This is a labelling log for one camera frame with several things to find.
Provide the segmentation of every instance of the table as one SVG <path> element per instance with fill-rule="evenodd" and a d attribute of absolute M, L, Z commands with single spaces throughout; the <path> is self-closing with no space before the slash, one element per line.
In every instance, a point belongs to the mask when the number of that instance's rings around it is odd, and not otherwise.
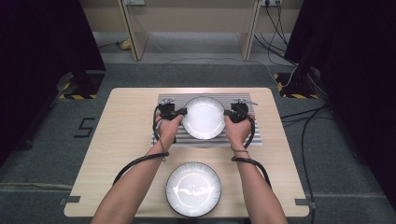
<path fill-rule="evenodd" d="M 152 32 L 238 33 L 247 60 L 261 7 L 261 0 L 145 0 L 143 6 L 118 1 L 135 60 Z"/>
<path fill-rule="evenodd" d="M 92 217 L 120 169 L 143 156 L 150 148 L 152 114 L 160 94 L 248 92 L 261 129 L 263 144 L 250 146 L 250 156 L 259 161 L 270 176 L 274 193 L 287 217 L 305 217 L 309 209 L 296 205 L 305 199 L 276 103 L 266 88 L 120 88 L 114 89 L 98 123 L 64 213 L 68 217 Z M 171 147 L 170 156 L 155 176 L 137 217 L 182 217 L 169 206 L 166 181 L 181 164 L 200 161 L 218 174 L 221 197 L 204 217 L 248 217 L 236 164 L 228 147 Z"/>

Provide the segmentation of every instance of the person's left arm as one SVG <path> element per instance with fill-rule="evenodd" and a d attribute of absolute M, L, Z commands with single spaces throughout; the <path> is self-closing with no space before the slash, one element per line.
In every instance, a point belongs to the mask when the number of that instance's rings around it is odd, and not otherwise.
<path fill-rule="evenodd" d="M 171 121 L 163 120 L 160 126 L 161 141 L 157 141 L 146 155 L 167 152 L 182 120 L 181 115 Z M 142 161 L 132 167 L 99 204 L 92 223 L 131 223 L 162 161 L 163 158 L 160 157 Z"/>

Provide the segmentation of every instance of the hand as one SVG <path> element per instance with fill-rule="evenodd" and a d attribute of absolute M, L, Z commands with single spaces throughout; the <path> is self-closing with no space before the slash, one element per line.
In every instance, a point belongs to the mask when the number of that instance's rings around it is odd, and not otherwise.
<path fill-rule="evenodd" d="M 161 116 L 157 115 L 156 120 L 159 120 L 160 118 Z M 160 128 L 158 130 L 161 139 L 172 139 L 173 142 L 178 132 L 178 126 L 180 126 L 180 123 L 183 119 L 184 116 L 182 115 L 178 115 L 172 120 L 162 119 Z"/>
<path fill-rule="evenodd" d="M 239 123 L 233 123 L 230 117 L 224 116 L 225 121 L 225 134 L 230 141 L 231 148 L 241 150 L 244 149 L 244 142 L 251 132 L 251 124 L 248 119 Z"/>

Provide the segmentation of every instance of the light wood tabletop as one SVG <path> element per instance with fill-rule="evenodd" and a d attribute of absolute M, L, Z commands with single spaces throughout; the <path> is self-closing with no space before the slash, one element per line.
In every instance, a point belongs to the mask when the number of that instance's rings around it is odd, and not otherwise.
<path fill-rule="evenodd" d="M 115 176 L 130 161 L 144 156 L 151 147 L 152 116 L 160 94 L 249 93 L 260 127 L 262 146 L 248 148 L 252 159 L 266 169 L 273 191 L 287 217 L 305 217 L 308 206 L 296 205 L 305 199 L 274 97 L 266 88 L 119 88 L 114 89 L 93 135 L 76 183 L 66 204 L 68 217 L 93 217 L 111 188 Z M 221 196 L 217 206 L 204 217 L 248 217 L 242 186 L 229 147 L 175 147 L 156 174 L 137 217 L 182 217 L 166 200 L 165 186 L 181 164 L 198 161 L 219 176 Z"/>

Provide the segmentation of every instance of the plate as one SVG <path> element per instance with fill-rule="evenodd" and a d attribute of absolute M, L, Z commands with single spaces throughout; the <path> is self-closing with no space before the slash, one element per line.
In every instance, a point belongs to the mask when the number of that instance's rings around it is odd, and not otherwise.
<path fill-rule="evenodd" d="M 192 137 L 211 139 L 224 130 L 224 107 L 219 101 L 199 96 L 190 100 L 186 107 L 188 113 L 183 119 L 183 127 Z"/>
<path fill-rule="evenodd" d="M 200 162 L 177 167 L 166 183 L 166 198 L 184 217 L 201 217 L 218 204 L 221 184 L 218 175 Z"/>

